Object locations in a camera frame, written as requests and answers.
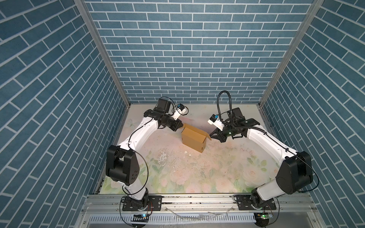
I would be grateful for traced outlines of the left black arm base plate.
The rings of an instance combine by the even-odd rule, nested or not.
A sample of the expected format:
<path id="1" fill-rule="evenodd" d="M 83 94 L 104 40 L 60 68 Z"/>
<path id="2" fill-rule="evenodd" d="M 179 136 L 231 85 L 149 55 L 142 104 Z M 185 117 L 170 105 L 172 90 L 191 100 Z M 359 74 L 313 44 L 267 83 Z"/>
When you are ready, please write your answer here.
<path id="1" fill-rule="evenodd" d="M 145 211 L 147 206 L 152 206 L 152 211 L 160 211 L 162 199 L 161 195 L 144 196 L 141 200 L 125 196 L 122 199 L 122 211 Z"/>

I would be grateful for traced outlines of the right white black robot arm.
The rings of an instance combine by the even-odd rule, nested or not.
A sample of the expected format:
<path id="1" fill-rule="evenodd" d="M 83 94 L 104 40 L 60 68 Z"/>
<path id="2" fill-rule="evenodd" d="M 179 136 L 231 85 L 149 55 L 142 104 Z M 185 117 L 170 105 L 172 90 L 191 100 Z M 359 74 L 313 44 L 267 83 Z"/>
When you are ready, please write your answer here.
<path id="1" fill-rule="evenodd" d="M 246 137 L 270 155 L 279 165 L 275 178 L 252 190 L 250 201 L 253 207 L 265 207 L 270 200 L 284 194 L 293 194 L 313 182 L 311 156 L 306 152 L 298 152 L 268 133 L 258 121 L 246 119 L 239 108 L 227 112 L 228 119 L 221 120 L 219 115 L 212 115 L 208 123 L 215 130 L 210 137 L 220 142 Z"/>

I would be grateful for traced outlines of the brown cardboard box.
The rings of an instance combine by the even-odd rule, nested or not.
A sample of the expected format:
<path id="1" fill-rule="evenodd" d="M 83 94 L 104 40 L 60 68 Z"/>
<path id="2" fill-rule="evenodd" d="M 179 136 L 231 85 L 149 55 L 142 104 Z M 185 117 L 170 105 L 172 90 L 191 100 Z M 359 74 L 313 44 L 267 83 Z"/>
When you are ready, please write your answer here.
<path id="1" fill-rule="evenodd" d="M 203 153 L 207 140 L 212 140 L 207 132 L 187 123 L 182 129 L 182 143 L 200 153 Z"/>

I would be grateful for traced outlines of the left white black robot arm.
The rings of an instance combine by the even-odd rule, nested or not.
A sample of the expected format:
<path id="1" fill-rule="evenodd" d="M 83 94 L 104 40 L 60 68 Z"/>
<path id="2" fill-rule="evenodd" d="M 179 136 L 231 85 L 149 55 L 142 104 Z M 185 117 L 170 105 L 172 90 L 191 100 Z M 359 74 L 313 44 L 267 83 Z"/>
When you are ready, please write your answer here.
<path id="1" fill-rule="evenodd" d="M 183 126 L 180 116 L 188 114 L 189 109 L 183 104 L 174 104 L 170 114 L 170 105 L 174 104 L 167 97 L 161 97 L 154 109 L 144 112 L 140 125 L 119 145 L 111 145 L 106 152 L 106 176 L 113 181 L 121 183 L 128 197 L 138 203 L 148 202 L 148 192 L 138 180 L 140 166 L 138 156 L 142 157 L 139 150 L 147 139 L 159 129 L 167 127 L 177 131 Z"/>

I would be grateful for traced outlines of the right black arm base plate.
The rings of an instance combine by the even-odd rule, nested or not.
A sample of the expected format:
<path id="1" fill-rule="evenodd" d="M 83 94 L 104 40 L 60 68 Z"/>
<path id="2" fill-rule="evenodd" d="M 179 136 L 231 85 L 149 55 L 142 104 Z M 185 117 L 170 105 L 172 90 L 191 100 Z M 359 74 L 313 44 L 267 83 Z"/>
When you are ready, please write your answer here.
<path id="1" fill-rule="evenodd" d="M 264 209 L 273 211 L 277 209 L 274 199 L 261 200 L 259 197 L 251 194 L 233 195 L 232 198 L 240 211 L 260 211 Z"/>

